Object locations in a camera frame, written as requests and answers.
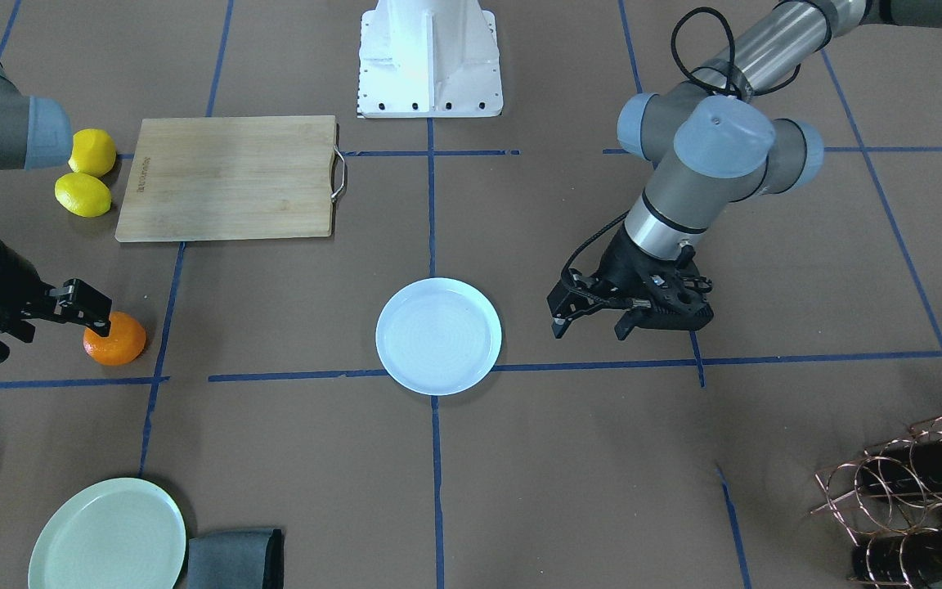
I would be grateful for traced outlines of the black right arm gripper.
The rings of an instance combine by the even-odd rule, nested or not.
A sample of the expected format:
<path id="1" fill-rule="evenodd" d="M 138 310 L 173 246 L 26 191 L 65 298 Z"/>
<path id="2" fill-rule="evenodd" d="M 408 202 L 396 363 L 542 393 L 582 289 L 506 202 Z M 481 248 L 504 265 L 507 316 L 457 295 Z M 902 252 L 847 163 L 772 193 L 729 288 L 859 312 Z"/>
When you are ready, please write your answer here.
<path id="1" fill-rule="evenodd" d="M 112 299 L 78 278 L 56 288 L 41 281 L 34 266 L 0 240 L 0 333 L 30 343 L 34 318 L 50 317 L 107 338 L 112 308 Z M 0 364 L 9 357 L 10 347 L 0 340 Z"/>

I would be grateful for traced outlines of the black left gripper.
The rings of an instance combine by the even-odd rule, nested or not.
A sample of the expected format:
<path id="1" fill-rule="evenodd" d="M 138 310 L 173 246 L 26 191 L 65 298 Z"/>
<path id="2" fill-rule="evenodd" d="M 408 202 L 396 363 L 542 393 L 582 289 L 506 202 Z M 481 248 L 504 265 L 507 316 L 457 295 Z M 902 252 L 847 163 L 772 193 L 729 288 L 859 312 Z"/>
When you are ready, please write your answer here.
<path id="1" fill-rule="evenodd" d="M 697 331 L 711 323 L 707 295 L 713 285 L 698 271 L 695 247 L 675 249 L 674 260 L 654 258 L 618 228 L 594 276 L 564 271 L 547 295 L 554 338 L 561 339 L 577 318 L 602 310 L 624 312 L 614 325 L 618 340 L 635 329 Z"/>

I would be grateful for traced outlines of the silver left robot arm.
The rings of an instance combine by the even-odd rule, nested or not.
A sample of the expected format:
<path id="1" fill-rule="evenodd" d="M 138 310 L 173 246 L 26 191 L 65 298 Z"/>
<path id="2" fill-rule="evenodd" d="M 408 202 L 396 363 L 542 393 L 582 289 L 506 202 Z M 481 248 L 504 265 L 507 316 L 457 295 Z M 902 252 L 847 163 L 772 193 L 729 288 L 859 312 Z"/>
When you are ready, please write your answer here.
<path id="1" fill-rule="evenodd" d="M 640 93 L 621 109 L 617 139 L 654 165 L 597 271 L 565 263 L 547 305 L 556 338 L 572 321 L 621 312 L 618 339 L 635 329 L 697 331 L 713 320 L 711 280 L 694 261 L 704 232 L 728 204 L 781 194 L 822 168 L 821 134 L 771 119 L 756 97 L 788 85 L 808 56 L 864 24 L 942 29 L 942 1 L 781 1 L 710 60 L 678 70 L 669 92 Z"/>

